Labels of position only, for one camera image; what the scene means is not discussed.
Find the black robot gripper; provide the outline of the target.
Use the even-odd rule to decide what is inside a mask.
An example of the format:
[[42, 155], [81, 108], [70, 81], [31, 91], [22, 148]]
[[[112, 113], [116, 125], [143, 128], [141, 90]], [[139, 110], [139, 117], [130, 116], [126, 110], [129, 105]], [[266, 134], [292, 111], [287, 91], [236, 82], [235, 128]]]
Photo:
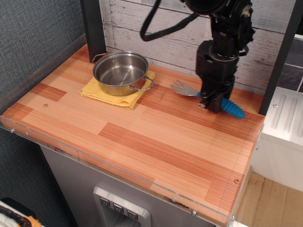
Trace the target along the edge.
[[231, 56], [223, 56], [214, 52], [212, 40], [200, 44], [196, 54], [196, 74], [202, 80], [200, 104], [204, 108], [217, 114], [222, 109], [223, 98], [230, 99], [238, 61], [238, 50]]

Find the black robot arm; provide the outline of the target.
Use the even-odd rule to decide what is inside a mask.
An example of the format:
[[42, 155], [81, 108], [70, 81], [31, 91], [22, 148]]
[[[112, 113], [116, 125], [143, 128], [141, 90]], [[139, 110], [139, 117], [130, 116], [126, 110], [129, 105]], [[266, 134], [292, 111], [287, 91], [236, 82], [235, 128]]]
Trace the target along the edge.
[[203, 41], [196, 52], [196, 74], [202, 80], [200, 107], [214, 113], [224, 110], [245, 118], [243, 110], [230, 100], [237, 64], [249, 49], [252, 3], [249, 0], [187, 0], [187, 7], [198, 15], [208, 15], [212, 39]]

